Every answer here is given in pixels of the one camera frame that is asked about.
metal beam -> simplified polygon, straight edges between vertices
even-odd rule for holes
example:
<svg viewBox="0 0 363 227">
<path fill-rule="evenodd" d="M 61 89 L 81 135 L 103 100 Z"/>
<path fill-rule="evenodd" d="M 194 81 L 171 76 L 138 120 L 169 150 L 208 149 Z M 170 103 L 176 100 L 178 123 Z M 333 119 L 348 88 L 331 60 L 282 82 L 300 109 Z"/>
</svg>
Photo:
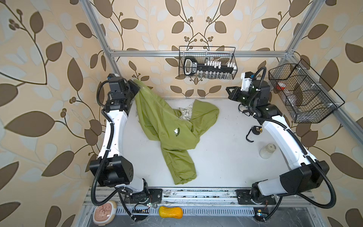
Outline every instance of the metal beam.
<svg viewBox="0 0 363 227">
<path fill-rule="evenodd" d="M 103 31 L 102 31 L 102 28 L 101 28 L 100 24 L 98 23 L 97 17 L 94 14 L 94 11 L 92 9 L 92 6 L 91 6 L 89 0 L 80 0 L 80 2 L 81 2 L 81 5 L 82 5 L 82 8 L 83 8 L 83 11 L 85 12 L 88 20 L 91 23 L 91 26 L 92 26 L 93 31 L 95 33 L 95 36 L 97 37 L 98 42 L 101 45 L 101 48 L 102 48 L 103 52 L 105 53 L 105 56 L 108 59 L 110 65 L 111 65 L 113 73 L 117 73 L 117 74 L 119 74 L 121 76 L 121 72 L 120 72 L 120 70 L 119 70 L 119 68 L 117 66 L 116 61 L 110 55 L 110 48 L 107 45 L 106 38 L 105 38 L 105 36 L 103 34 Z"/>
<path fill-rule="evenodd" d="M 290 44 L 288 45 L 286 52 L 293 53 L 297 49 L 301 39 L 305 35 L 306 31 L 309 29 L 310 25 L 313 23 L 324 3 L 325 0 L 314 0 L 311 3 L 311 6 L 307 11 L 306 16 L 304 17 L 299 28 L 295 32 L 295 35 L 291 40 Z"/>
<path fill-rule="evenodd" d="M 208 51 L 208 53 L 231 53 L 230 51 Z M 178 57 L 179 51 L 162 50 L 110 50 L 112 57 Z M 235 57 L 285 57 L 285 51 L 235 51 Z"/>
<path fill-rule="evenodd" d="M 293 64 L 299 63 L 299 60 L 295 57 L 294 54 L 289 54 L 286 60 Z M 308 70 L 306 70 L 306 72 L 309 74 L 309 76 L 311 78 L 313 78 L 313 76 L 311 75 L 311 73 Z M 321 86 L 321 89 L 325 92 L 325 94 L 330 96 L 329 93 L 325 90 L 325 88 L 323 86 Z M 363 129 L 362 129 L 362 127 L 360 127 L 357 124 L 357 122 L 354 121 L 343 110 L 343 108 L 337 109 L 336 111 L 333 112 L 333 114 L 337 118 L 337 120 L 344 126 L 344 128 L 351 134 L 351 136 L 357 140 L 358 144 L 363 148 Z"/>
</svg>

floor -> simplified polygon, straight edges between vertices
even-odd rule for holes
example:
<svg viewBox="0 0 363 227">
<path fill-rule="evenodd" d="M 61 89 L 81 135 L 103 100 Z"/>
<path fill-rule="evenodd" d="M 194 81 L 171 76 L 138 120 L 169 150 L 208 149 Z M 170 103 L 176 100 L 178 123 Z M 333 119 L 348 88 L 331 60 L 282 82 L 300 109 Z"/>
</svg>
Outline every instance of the floor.
<svg viewBox="0 0 363 227">
<path fill-rule="evenodd" d="M 90 219 L 89 227 L 96 227 Z M 133 222 L 129 216 L 117 215 L 114 220 L 106 225 L 116 226 L 159 226 L 159 227 L 314 227 L 309 212 L 295 208 L 281 208 L 268 220 L 267 223 L 258 223 L 253 217 L 225 217 L 225 216 L 184 216 L 181 219 L 161 218 L 159 216 L 149 216 L 143 221 Z"/>
<path fill-rule="evenodd" d="M 166 100 L 177 109 L 187 107 L 193 99 Z M 228 99 L 201 100 L 216 105 L 220 114 L 217 122 L 200 138 L 193 150 L 197 178 L 182 187 L 251 187 L 252 183 L 278 177 L 288 171 L 279 149 L 269 159 L 259 155 L 268 143 L 274 143 L 265 130 L 260 135 L 245 137 L 257 120 L 238 111 L 238 102 Z M 136 116 L 136 105 L 130 110 L 121 144 L 123 156 L 134 166 L 134 174 L 144 178 L 149 187 L 175 187 L 160 150 L 160 142 L 150 141 Z"/>
</svg>

black mounting plate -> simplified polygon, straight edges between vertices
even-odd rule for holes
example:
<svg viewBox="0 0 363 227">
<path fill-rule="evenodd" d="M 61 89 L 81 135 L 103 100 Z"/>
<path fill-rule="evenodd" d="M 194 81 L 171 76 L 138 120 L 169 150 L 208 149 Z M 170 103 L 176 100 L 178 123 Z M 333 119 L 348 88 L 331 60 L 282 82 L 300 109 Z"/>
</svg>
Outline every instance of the black mounting plate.
<svg viewBox="0 0 363 227">
<path fill-rule="evenodd" d="M 255 203 L 253 203 L 251 201 L 251 197 L 249 196 L 251 192 L 251 189 L 237 189 L 236 190 L 236 196 L 237 196 L 237 200 L 238 200 L 238 204 L 239 205 L 256 205 Z M 267 200 L 267 204 L 268 205 L 276 205 L 276 200 L 274 199 L 274 197 L 272 195 L 270 195 L 269 197 L 266 197 Z"/>
<path fill-rule="evenodd" d="M 152 196 L 151 203 L 161 203 L 161 199 L 163 197 L 163 190 L 162 189 L 149 189 L 149 193 Z M 129 199 L 130 204 L 138 203 L 138 202 L 134 201 L 133 199 L 131 199 L 130 197 L 126 197 L 126 198 Z"/>
</svg>

white table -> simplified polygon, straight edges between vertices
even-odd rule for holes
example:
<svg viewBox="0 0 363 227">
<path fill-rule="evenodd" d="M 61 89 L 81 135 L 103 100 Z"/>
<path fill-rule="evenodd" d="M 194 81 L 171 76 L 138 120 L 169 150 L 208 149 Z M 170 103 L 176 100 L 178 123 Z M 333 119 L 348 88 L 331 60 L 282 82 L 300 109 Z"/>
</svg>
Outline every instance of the white table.
<svg viewBox="0 0 363 227">
<path fill-rule="evenodd" d="M 187 107 L 193 99 L 166 100 L 177 109 Z M 201 136 L 193 150 L 188 150 L 195 164 L 197 178 L 183 185 L 175 185 L 165 164 L 159 141 L 150 141 L 144 134 L 137 116 L 136 105 L 129 113 L 123 135 L 123 156 L 134 166 L 134 174 L 144 178 L 149 187 L 251 187 L 252 183 L 272 179 L 288 171 L 287 164 L 277 149 L 269 159 L 259 155 L 268 143 L 275 143 L 263 130 L 260 135 L 245 137 L 257 120 L 238 111 L 238 102 L 228 99 L 201 100 L 216 105 L 217 122 Z"/>
</svg>

rectangular wire basket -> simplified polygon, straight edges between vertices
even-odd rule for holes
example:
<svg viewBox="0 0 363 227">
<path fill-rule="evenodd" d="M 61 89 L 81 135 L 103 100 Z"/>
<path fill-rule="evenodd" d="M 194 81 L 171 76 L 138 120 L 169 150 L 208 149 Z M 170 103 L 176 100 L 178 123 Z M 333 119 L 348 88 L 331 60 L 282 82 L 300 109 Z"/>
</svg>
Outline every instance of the rectangular wire basket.
<svg viewBox="0 0 363 227">
<path fill-rule="evenodd" d="M 179 77 L 233 80 L 238 70 L 235 49 L 225 46 L 180 46 Z"/>
<path fill-rule="evenodd" d="M 318 81 L 311 78 L 309 69 L 318 76 Z M 269 80 L 295 123 L 319 123 L 345 103 L 303 59 L 298 64 L 270 69 Z"/>
</svg>

